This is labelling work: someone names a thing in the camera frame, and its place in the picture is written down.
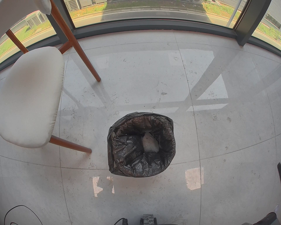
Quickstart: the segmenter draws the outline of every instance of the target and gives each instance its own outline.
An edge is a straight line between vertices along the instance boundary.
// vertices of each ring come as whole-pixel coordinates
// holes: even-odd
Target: black garbage bag
[[[159,143],[159,152],[144,152],[145,132]],[[115,122],[107,136],[109,171],[126,177],[151,177],[163,172],[176,154],[173,120],[156,113],[133,112]]]

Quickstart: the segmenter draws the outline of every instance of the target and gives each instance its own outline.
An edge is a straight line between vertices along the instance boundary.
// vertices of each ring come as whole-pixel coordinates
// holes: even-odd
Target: window
[[[271,1],[267,13],[252,36],[281,50],[281,1]]]
[[[247,0],[64,0],[75,27],[138,18],[194,20],[232,28]],[[239,4],[234,18],[229,19]]]
[[[56,34],[47,16],[40,11],[27,15],[11,27],[11,31],[25,47]],[[17,52],[18,47],[4,34],[0,38],[0,63]]]

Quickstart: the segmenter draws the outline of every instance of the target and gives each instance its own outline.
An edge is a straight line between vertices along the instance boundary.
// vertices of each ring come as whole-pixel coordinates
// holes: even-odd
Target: floor
[[[79,40],[53,134],[92,148],[26,149],[0,137],[0,224],[255,223],[281,219],[281,57],[233,39],[183,31],[131,31]],[[0,72],[0,87],[9,68]],[[149,178],[108,170],[107,134],[131,112],[174,121],[176,155]]]

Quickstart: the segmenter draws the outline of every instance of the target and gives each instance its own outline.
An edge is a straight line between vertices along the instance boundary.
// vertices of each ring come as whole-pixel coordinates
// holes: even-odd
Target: chair
[[[69,41],[60,49],[43,47],[28,51],[9,30],[36,10],[51,13],[65,33]],[[50,142],[91,153],[90,148],[52,135],[63,88],[62,53],[73,46],[96,80],[100,81],[53,0],[0,0],[0,35],[5,31],[24,54],[14,63],[0,89],[0,136],[26,148],[40,148]]]

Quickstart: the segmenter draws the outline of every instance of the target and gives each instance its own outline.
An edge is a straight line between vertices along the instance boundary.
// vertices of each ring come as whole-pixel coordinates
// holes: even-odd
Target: white chair seat
[[[51,138],[64,79],[55,47],[34,49],[12,66],[0,89],[0,135],[15,145],[39,148]]]

